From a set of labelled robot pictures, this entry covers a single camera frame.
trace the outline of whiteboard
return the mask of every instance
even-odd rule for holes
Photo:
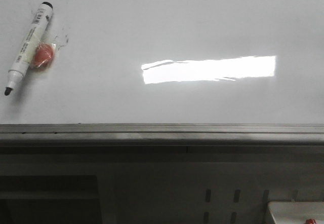
[[[1,0],[3,91],[43,1],[64,46],[48,71],[1,93],[1,124],[324,123],[323,0]],[[275,68],[220,67],[241,72],[242,57]]]

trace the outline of white box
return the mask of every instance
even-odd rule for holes
[[[324,224],[324,202],[270,202],[266,215],[267,224],[305,224],[315,219]]]

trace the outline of whiteboard marker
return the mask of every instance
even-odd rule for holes
[[[6,96],[8,96],[17,84],[25,77],[28,67],[34,57],[36,48],[41,42],[52,14],[53,6],[49,2],[43,2],[39,6],[28,33],[22,41],[15,62],[8,72],[8,84],[5,91]]]

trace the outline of white surface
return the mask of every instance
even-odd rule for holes
[[[270,202],[268,208],[274,224],[324,224],[324,202]]]
[[[41,2],[69,39],[47,73],[1,93],[2,124],[324,123],[323,0],[1,1],[3,91]],[[145,84],[141,69],[248,56],[275,56],[274,76]]]

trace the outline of marker label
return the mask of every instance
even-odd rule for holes
[[[16,63],[19,63],[19,61],[21,60],[21,58],[22,58],[22,56],[19,55],[19,56],[17,57],[17,59],[16,59]]]
[[[33,24],[39,24],[39,22],[41,21],[41,18],[43,17],[44,13],[45,13],[45,9],[38,9],[37,13],[35,15],[35,18],[33,19],[32,23]]]
[[[32,38],[32,35],[34,35],[36,27],[32,28],[26,38],[26,41],[30,42],[30,39]]]
[[[25,53],[27,47],[28,47],[28,43],[24,43],[24,45],[22,45],[22,48],[21,48],[21,50],[20,50],[20,53]]]

